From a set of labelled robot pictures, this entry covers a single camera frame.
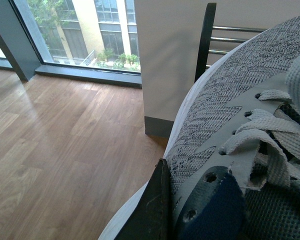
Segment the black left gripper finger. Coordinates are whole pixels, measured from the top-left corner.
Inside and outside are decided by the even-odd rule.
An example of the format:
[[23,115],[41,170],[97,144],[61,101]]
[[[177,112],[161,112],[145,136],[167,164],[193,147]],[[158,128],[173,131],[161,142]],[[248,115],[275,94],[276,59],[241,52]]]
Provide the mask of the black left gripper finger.
[[116,240],[168,240],[170,231],[170,172],[159,159],[152,176]]

